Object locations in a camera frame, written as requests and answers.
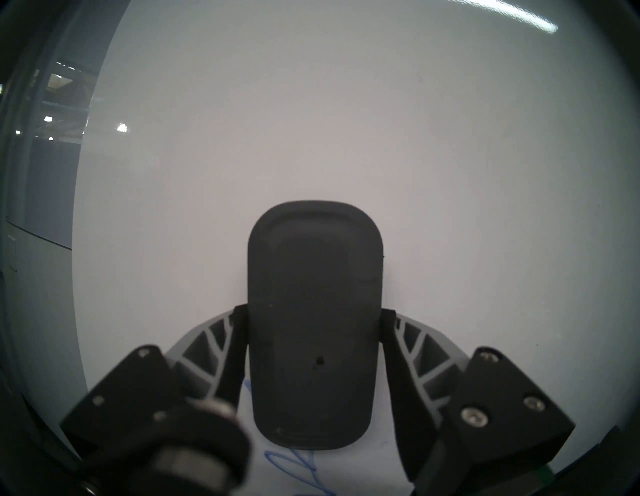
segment hole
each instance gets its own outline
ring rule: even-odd
[[[227,333],[225,331],[225,321],[219,320],[209,326],[209,329],[213,333],[213,337],[216,338],[216,342],[221,350],[225,349],[225,341],[227,340]]]
[[[409,322],[404,325],[404,343],[409,353],[411,353],[411,350],[415,346],[419,334],[420,330],[416,326],[412,326]]]
[[[218,357],[211,351],[209,340],[204,332],[201,332],[189,345],[183,353],[183,356],[191,360],[207,374],[211,374],[212,376],[216,375],[216,371],[218,370]]]
[[[185,396],[201,399],[209,392],[209,383],[190,371],[184,364],[176,362],[173,373],[178,378]]]
[[[424,390],[432,400],[451,396],[456,389],[460,379],[460,369],[457,365],[452,365],[442,374],[438,374],[424,385]]]
[[[424,337],[420,353],[413,361],[418,377],[425,375],[447,360],[448,357],[449,355],[427,334]]]

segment gray plastic frame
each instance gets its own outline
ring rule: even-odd
[[[232,313],[229,310],[195,326],[165,354],[182,386],[192,392],[190,397],[215,396],[233,333]],[[399,314],[394,333],[415,389],[439,428],[442,408],[449,402],[469,357],[443,333]]]

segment blue ink drawing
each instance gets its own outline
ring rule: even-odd
[[[247,388],[247,390],[249,391],[249,393],[251,392],[251,381],[249,380],[245,380],[244,381],[244,385]],[[304,456],[302,456],[302,454],[300,454],[298,452],[297,449],[289,449],[289,451],[291,452],[291,454],[294,456],[294,458],[292,458],[291,456],[282,454],[282,453],[278,453],[276,451],[265,451],[264,452],[264,457],[269,460],[270,464],[272,464],[274,467],[276,467],[278,470],[281,470],[282,472],[284,472],[285,474],[287,474],[289,477],[293,477],[295,480],[300,481],[304,484],[307,484],[308,486],[313,487],[314,489],[318,489],[320,491],[322,491],[321,495],[315,494],[315,495],[309,495],[309,494],[294,494],[293,496],[337,496],[337,493],[334,491],[331,491],[330,489],[328,489],[320,480],[320,477],[317,473],[318,469],[316,467],[316,464],[314,463],[314,452],[313,451],[309,451],[307,454],[307,459],[305,460]],[[304,478],[299,476],[298,474],[294,474],[293,472],[291,472],[289,469],[287,469],[286,467],[283,467],[280,464],[280,461],[288,461],[289,463],[293,463],[294,465],[297,465],[299,467],[303,467],[307,470],[309,470],[311,478]]]

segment black rubber pad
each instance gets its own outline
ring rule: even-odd
[[[278,205],[248,246],[253,416],[272,442],[336,449],[371,420],[382,300],[382,238],[336,202]]]

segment window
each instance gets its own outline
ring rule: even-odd
[[[93,90],[128,4],[84,0],[63,15],[31,69],[15,119],[7,220],[67,248]]]

